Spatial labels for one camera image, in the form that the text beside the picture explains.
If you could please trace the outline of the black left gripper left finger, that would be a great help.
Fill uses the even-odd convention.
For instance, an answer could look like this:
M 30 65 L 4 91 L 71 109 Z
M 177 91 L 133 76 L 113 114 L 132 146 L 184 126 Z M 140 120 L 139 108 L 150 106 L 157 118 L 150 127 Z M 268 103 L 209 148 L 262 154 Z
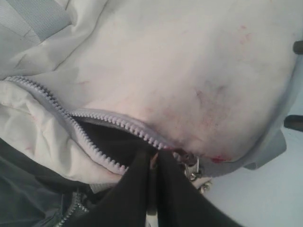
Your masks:
M 71 221 L 70 227 L 144 227 L 148 207 L 151 156 L 136 153 L 117 185 L 87 214 Z

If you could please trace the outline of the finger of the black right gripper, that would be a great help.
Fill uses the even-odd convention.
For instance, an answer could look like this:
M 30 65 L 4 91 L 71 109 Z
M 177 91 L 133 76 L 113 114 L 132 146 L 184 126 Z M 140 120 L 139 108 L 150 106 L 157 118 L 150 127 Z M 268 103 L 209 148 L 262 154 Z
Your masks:
M 293 52 L 297 55 L 303 55 L 303 40 L 294 42 Z
M 287 116 L 284 120 L 284 127 L 295 131 L 303 131 L 303 116 L 302 115 Z

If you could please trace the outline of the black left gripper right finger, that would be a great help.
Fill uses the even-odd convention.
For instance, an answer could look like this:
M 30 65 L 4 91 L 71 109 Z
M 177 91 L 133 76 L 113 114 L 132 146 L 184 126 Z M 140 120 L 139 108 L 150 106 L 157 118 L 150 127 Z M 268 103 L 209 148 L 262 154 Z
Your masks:
M 157 217 L 160 227 L 238 227 L 208 201 L 191 180 L 202 176 L 199 160 L 182 149 L 157 156 Z

